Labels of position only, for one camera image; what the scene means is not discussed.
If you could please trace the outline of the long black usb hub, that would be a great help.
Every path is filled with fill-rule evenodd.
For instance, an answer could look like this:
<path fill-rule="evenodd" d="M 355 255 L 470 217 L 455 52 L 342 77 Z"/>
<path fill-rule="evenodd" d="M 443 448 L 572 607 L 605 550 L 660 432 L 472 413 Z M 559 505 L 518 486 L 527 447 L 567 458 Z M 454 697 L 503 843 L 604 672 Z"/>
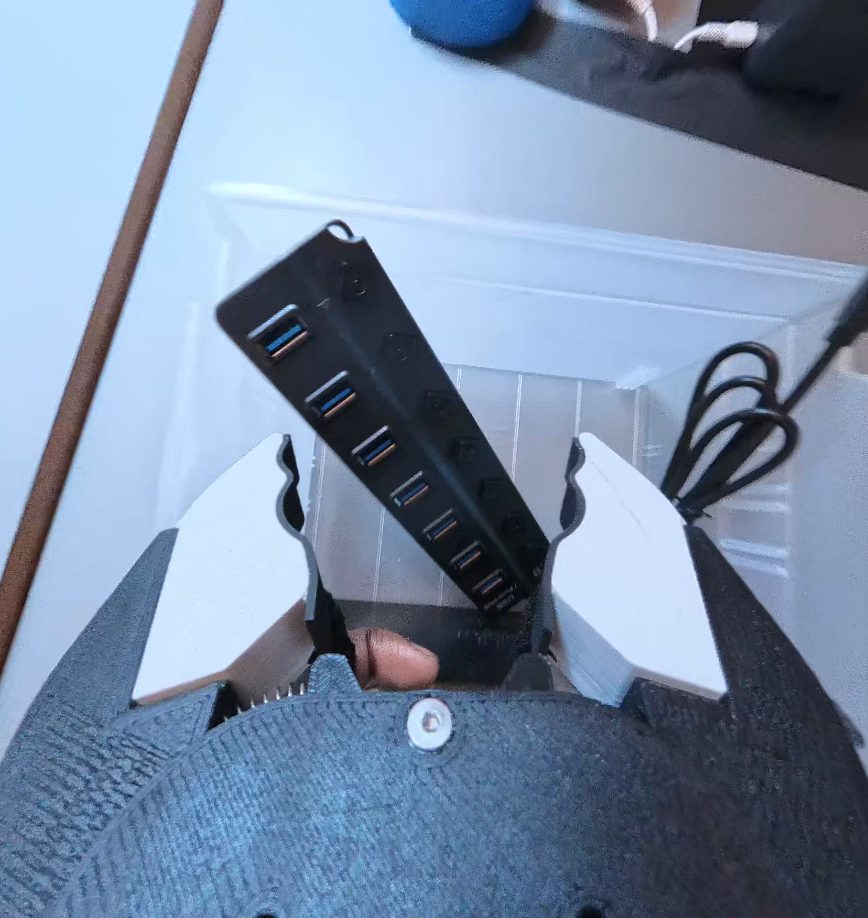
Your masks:
<path fill-rule="evenodd" d="M 537 592 L 549 541 L 365 238 L 326 223 L 216 321 L 478 610 Z"/>

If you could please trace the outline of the clear plastic bin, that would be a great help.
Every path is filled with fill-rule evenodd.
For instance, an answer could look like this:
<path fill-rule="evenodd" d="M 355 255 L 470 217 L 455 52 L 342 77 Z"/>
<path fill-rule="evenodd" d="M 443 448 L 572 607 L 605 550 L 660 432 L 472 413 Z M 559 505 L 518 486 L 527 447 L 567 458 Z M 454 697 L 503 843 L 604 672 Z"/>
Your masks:
<path fill-rule="evenodd" d="M 865 273 L 256 183 L 216 183 L 206 203 L 220 243 L 218 298 L 334 219 L 364 236 L 549 537 L 575 435 L 596 435 L 658 482 L 704 363 L 761 340 L 794 384 Z M 294 418 L 217 327 L 213 306 L 188 306 L 180 342 L 160 528 L 256 444 L 288 432 L 307 532 L 337 599 L 471 607 Z M 706 526 L 867 736 L 868 375 L 836 365 L 795 416 L 795 458 L 714 507 Z"/>

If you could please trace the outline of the person's left hand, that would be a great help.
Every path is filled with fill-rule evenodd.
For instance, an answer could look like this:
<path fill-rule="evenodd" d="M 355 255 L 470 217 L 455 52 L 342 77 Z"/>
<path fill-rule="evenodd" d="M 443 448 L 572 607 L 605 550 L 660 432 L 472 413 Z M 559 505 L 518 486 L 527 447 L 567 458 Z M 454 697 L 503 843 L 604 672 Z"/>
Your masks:
<path fill-rule="evenodd" d="M 440 660 L 426 647 L 379 628 L 348 632 L 355 648 L 355 676 L 362 689 L 416 691 L 435 685 Z"/>

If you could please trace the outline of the blue round object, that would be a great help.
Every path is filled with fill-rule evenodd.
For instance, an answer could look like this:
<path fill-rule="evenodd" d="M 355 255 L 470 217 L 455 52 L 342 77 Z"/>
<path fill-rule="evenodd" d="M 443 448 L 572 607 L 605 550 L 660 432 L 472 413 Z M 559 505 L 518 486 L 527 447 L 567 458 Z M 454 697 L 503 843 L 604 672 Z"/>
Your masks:
<path fill-rule="evenodd" d="M 535 1 L 390 1 L 410 32 L 442 48 L 481 50 L 514 37 Z"/>

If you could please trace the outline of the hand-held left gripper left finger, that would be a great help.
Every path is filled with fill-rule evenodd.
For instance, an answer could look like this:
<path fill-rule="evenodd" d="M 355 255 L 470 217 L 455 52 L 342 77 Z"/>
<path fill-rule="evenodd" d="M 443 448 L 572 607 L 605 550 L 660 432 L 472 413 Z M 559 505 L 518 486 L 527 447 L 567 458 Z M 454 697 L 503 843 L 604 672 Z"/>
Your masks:
<path fill-rule="evenodd" d="M 295 690 L 314 656 L 353 657 L 304 514 L 293 444 L 272 434 L 180 519 L 133 691 L 153 703 L 225 682 L 242 703 Z"/>

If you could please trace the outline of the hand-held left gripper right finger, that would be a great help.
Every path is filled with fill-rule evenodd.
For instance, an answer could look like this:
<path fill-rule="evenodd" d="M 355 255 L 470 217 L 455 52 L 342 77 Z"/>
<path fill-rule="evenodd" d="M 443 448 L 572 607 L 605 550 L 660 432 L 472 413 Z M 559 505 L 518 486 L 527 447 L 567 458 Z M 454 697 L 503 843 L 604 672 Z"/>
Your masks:
<path fill-rule="evenodd" d="M 620 706 L 636 679 L 720 701 L 727 680 L 682 517 L 591 433 L 573 439 L 568 465 L 534 649 L 604 705 Z"/>

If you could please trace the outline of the black cloth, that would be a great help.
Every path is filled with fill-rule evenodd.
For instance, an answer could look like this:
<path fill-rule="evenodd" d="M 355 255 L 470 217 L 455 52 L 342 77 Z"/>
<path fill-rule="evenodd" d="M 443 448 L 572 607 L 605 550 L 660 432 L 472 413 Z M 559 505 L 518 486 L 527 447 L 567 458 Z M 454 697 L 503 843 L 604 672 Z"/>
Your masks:
<path fill-rule="evenodd" d="M 868 192 L 868 83 L 846 98 L 763 93 L 712 49 L 683 54 L 540 9 L 460 52 L 539 86 Z"/>

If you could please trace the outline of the white drawstring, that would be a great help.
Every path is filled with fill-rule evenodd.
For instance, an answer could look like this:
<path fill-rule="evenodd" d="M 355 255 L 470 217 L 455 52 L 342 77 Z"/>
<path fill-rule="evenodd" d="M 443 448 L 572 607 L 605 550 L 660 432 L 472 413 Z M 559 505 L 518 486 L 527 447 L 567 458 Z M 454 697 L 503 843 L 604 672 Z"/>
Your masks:
<path fill-rule="evenodd" d="M 695 44 L 714 44 L 720 48 L 745 52 L 759 37 L 760 24 L 753 20 L 709 21 L 685 33 L 673 45 L 676 52 L 687 53 Z"/>
<path fill-rule="evenodd" d="M 649 42 L 656 42 L 659 37 L 659 22 L 654 1 L 617 1 L 627 8 L 637 24 L 640 24 L 644 37 Z"/>

